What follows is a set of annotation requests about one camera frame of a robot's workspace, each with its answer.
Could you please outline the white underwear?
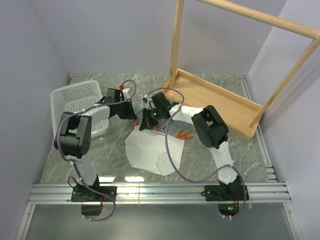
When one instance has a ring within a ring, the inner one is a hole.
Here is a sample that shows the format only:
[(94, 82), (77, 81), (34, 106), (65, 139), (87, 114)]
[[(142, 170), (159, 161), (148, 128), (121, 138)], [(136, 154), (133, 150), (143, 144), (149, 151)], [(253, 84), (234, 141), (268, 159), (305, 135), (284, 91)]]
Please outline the white underwear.
[(180, 168), (185, 141), (136, 126), (125, 139), (125, 153), (133, 168), (167, 176)]

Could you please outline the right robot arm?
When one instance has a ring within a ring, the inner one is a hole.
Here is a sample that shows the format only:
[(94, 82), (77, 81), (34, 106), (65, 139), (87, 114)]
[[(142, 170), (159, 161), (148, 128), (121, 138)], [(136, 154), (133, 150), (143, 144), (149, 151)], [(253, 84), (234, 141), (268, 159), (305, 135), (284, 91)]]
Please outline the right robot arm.
[[(164, 132), (166, 153), (173, 169), (182, 179), (190, 183), (203, 183), (218, 174), (220, 194), (224, 199), (233, 199), (239, 189), (243, 191), (244, 195), (247, 194), (243, 177), (234, 167), (229, 152), (229, 128), (212, 105), (200, 108), (185, 106), (178, 102), (170, 103), (162, 92), (153, 95), (151, 101), (154, 107), (147, 106), (142, 110), (142, 123), (139, 129), (142, 131), (149, 127), (155, 127), (160, 119), (167, 120)], [(192, 124), (201, 143), (210, 150), (216, 170), (205, 179), (188, 179), (175, 166), (168, 143), (168, 127), (172, 120)]]

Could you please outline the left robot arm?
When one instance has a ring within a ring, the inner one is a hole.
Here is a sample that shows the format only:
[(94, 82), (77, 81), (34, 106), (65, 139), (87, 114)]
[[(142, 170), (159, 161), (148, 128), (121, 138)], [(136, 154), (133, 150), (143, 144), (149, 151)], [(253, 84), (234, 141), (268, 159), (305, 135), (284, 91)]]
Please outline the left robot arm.
[(85, 155), (91, 146), (92, 126), (114, 116), (121, 120), (137, 121), (129, 89), (123, 85), (118, 89), (108, 88), (106, 96), (88, 111), (82, 110), (79, 114), (66, 111), (61, 115), (54, 147), (71, 163), (76, 172), (77, 180), (73, 193), (77, 197), (96, 201), (105, 196), (100, 187), (99, 177), (90, 159)]

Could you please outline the orange clothespin left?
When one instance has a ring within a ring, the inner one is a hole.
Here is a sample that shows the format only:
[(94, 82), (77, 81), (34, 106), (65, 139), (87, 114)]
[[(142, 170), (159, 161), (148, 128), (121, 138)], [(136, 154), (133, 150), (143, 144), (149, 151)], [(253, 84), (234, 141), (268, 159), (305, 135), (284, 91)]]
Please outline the orange clothespin left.
[(185, 133), (183, 133), (183, 130), (181, 130), (175, 137), (177, 138), (177, 139), (183, 139), (183, 136), (184, 135), (186, 135), (186, 134), (191, 134), (192, 133), (192, 130), (190, 130), (189, 132), (185, 132)]

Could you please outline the orange clothespin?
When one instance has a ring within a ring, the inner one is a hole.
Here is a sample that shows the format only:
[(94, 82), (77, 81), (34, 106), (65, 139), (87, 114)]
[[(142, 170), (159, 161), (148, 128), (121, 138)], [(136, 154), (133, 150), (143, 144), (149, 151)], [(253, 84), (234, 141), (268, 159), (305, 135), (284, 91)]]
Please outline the orange clothespin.
[(190, 130), (189, 132), (185, 132), (185, 133), (183, 133), (183, 130), (181, 130), (175, 137), (177, 138), (177, 139), (183, 139), (183, 136), (184, 135), (186, 135), (186, 134), (191, 134), (192, 133), (192, 130)]
[(185, 134), (185, 135), (183, 136), (183, 140), (192, 139), (193, 137), (194, 137), (193, 135)]

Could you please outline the orange clothespin right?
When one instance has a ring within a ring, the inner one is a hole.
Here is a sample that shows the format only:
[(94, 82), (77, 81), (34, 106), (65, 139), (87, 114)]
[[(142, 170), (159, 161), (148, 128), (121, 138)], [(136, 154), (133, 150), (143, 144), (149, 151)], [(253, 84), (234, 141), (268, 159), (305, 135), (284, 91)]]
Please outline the orange clothespin right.
[(183, 140), (192, 139), (193, 137), (194, 137), (193, 135), (185, 134), (185, 135), (183, 136)]

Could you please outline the white plastic basket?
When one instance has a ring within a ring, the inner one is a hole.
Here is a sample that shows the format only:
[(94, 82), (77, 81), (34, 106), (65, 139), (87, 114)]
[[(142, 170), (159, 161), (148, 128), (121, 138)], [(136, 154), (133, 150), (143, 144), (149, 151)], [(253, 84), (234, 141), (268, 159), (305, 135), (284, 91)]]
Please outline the white plastic basket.
[(50, 93), (50, 108), (53, 134), (57, 133), (63, 112), (79, 112), (93, 106), (102, 98), (99, 83), (96, 80), (57, 88)]

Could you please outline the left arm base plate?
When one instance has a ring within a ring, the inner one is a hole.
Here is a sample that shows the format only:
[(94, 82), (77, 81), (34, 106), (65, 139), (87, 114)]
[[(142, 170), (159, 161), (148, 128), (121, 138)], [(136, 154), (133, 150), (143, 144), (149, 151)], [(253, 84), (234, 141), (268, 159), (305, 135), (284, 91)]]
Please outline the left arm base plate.
[[(92, 192), (83, 185), (80, 185), (77, 189), (78, 191), (74, 190), (71, 194), (71, 202), (111, 202), (109, 198)], [(96, 191), (111, 197), (113, 200), (116, 199), (116, 186), (100, 186)]]

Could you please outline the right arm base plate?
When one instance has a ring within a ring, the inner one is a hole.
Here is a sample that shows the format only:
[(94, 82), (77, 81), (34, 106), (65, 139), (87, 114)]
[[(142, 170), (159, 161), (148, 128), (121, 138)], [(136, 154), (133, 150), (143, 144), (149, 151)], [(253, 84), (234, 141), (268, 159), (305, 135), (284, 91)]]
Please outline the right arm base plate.
[(204, 191), (202, 191), (200, 195), (205, 197), (207, 202), (226, 202), (235, 200), (243, 201), (244, 199), (249, 200), (249, 194), (244, 194), (242, 185), (235, 190), (228, 186), (205, 185)]

